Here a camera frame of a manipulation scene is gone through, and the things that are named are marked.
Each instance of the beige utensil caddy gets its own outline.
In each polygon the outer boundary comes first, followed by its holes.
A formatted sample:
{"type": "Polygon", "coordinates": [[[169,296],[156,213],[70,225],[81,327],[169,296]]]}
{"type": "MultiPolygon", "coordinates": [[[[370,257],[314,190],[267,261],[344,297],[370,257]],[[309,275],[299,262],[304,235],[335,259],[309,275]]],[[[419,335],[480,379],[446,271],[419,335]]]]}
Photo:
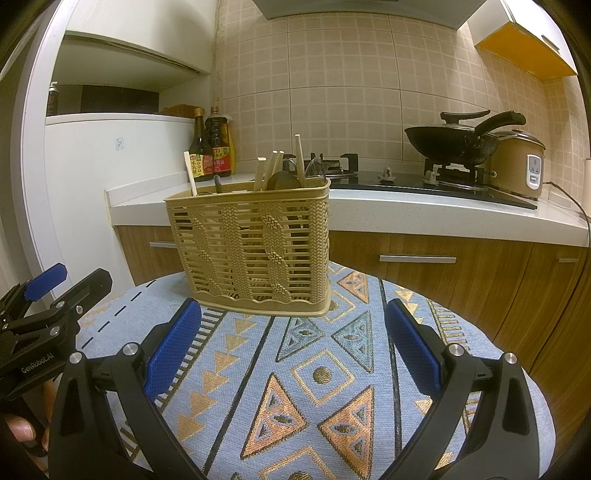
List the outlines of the beige utensil caddy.
{"type": "Polygon", "coordinates": [[[166,209],[193,298],[210,307],[322,316],[330,306],[330,180],[253,192],[254,182],[198,187],[166,209]]]}

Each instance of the pan handle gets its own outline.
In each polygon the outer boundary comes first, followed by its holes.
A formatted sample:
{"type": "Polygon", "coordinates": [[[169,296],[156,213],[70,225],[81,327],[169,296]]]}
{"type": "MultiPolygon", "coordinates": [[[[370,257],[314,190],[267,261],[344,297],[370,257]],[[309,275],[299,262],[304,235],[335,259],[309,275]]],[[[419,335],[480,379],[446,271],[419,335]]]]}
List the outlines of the pan handle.
{"type": "Polygon", "coordinates": [[[487,116],[491,111],[484,110],[482,112],[471,112],[471,113],[449,113],[441,112],[441,120],[445,120],[447,124],[459,124],[460,120],[473,120],[482,116],[487,116]]]}
{"type": "Polygon", "coordinates": [[[487,118],[479,123],[474,128],[476,138],[493,131],[495,128],[506,127],[507,125],[525,125],[525,117],[521,113],[516,113],[513,110],[510,112],[503,112],[487,118]]]}

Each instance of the upper cabinet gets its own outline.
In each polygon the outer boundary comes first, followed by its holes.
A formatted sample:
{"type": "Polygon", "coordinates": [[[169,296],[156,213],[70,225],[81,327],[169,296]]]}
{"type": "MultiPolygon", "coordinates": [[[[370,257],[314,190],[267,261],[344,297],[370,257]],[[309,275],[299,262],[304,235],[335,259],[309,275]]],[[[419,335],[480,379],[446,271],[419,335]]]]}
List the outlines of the upper cabinet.
{"type": "Polygon", "coordinates": [[[558,25],[532,0],[486,0],[468,26],[474,45],[541,80],[577,75],[558,25]]]}
{"type": "Polygon", "coordinates": [[[210,73],[216,0],[80,0],[66,35],[138,50],[210,73]]]}

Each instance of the rice cooker control panel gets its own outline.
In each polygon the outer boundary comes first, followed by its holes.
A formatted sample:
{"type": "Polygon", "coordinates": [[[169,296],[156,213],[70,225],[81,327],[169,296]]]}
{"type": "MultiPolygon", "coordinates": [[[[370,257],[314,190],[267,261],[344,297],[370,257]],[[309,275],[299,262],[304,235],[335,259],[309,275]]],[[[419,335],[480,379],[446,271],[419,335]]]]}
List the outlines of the rice cooker control panel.
{"type": "Polygon", "coordinates": [[[525,183],[532,190],[540,188],[542,183],[542,159],[537,155],[527,155],[527,168],[525,170],[525,183]]]}

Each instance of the power cord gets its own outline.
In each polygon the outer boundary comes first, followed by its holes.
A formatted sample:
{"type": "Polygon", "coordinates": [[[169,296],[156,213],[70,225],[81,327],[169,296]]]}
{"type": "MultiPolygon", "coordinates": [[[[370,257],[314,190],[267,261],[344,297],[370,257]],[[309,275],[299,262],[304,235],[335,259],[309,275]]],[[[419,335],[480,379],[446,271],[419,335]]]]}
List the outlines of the power cord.
{"type": "MultiPolygon", "coordinates": [[[[583,263],[583,268],[581,269],[581,273],[579,274],[579,277],[577,279],[577,283],[574,285],[573,291],[570,294],[569,300],[567,301],[566,305],[564,306],[564,312],[566,311],[567,307],[570,305],[570,302],[573,300],[574,297],[574,292],[577,290],[577,287],[579,286],[579,283],[581,282],[581,278],[583,278],[583,273],[585,272],[585,269],[587,268],[587,262],[589,261],[589,251],[591,251],[591,225],[589,224],[589,217],[587,217],[587,213],[585,213],[585,210],[583,209],[583,207],[580,205],[579,202],[577,202],[574,198],[572,198],[560,185],[556,185],[553,181],[545,181],[544,185],[552,185],[553,187],[559,189],[562,193],[564,193],[577,207],[579,207],[579,210],[581,210],[581,213],[583,214],[583,217],[585,219],[585,221],[587,222],[587,232],[589,233],[589,243],[587,244],[587,251],[585,252],[585,261],[583,263]]],[[[531,364],[531,368],[530,371],[533,369],[535,363],[538,360],[538,357],[540,356],[540,354],[542,353],[542,350],[544,350],[546,344],[548,343],[548,341],[550,340],[550,338],[552,337],[552,335],[554,334],[554,332],[556,331],[556,329],[558,328],[558,324],[560,322],[556,322],[556,325],[554,325],[554,327],[552,328],[552,331],[550,332],[550,334],[548,335],[548,338],[545,340],[544,345],[542,345],[542,348],[540,348],[540,351],[538,351],[538,354],[535,356],[534,361],[531,364]]]]}

